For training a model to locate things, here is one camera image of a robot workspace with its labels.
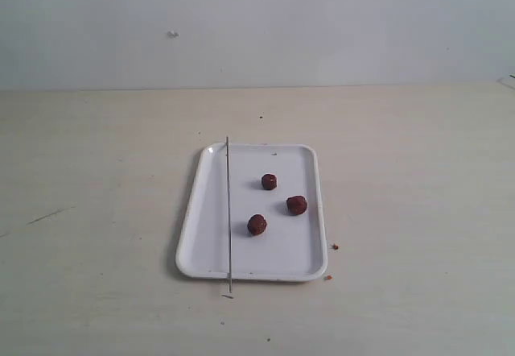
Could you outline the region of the dark red date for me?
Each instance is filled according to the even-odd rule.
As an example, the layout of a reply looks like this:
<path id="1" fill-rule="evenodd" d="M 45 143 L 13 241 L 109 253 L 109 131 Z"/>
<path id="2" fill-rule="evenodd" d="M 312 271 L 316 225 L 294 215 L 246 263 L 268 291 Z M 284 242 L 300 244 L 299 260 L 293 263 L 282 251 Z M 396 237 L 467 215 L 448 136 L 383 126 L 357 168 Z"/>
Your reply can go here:
<path id="1" fill-rule="evenodd" d="M 261 214 L 254 214 L 247 223 L 247 230 L 253 236 L 257 236 L 266 231 L 267 221 Z"/>
<path id="2" fill-rule="evenodd" d="M 304 196 L 293 196 L 286 199 L 286 207 L 291 215 L 301 215 L 307 211 L 308 203 Z"/>
<path id="3" fill-rule="evenodd" d="M 277 179 L 276 175 L 271 174 L 271 173 L 266 173 L 261 178 L 261 184 L 262 184 L 262 187 L 267 191 L 274 190 L 278 186 L 278 179 Z"/>

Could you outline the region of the thin metal skewer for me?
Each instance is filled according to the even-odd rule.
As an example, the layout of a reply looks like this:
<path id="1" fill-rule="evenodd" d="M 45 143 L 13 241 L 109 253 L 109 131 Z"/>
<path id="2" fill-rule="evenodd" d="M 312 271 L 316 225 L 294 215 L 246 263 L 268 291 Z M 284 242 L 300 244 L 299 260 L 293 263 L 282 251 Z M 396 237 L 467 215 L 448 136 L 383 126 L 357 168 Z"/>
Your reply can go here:
<path id="1" fill-rule="evenodd" d="M 233 297 L 233 259 L 232 259 L 232 226 L 231 226 L 231 190 L 230 190 L 230 140 L 225 138 L 225 166 L 226 166 L 226 189 L 227 189 L 227 224 L 228 224 L 228 293 Z"/>

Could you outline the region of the white plastic tray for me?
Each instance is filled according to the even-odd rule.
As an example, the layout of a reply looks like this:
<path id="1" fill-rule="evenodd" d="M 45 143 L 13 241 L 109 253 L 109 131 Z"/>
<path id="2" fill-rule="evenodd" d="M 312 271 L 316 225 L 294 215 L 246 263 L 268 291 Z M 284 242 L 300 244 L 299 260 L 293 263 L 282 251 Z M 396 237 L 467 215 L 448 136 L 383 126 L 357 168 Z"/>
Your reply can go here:
<path id="1" fill-rule="evenodd" d="M 175 254 L 186 276 L 228 279 L 225 143 L 202 150 Z M 276 175 L 267 191 L 261 178 Z M 316 153 L 301 144 L 230 143 L 233 279 L 307 282 L 328 265 L 328 244 Z M 304 196 L 307 211 L 291 215 L 286 199 Z M 248 220 L 261 214 L 266 231 L 253 236 Z"/>

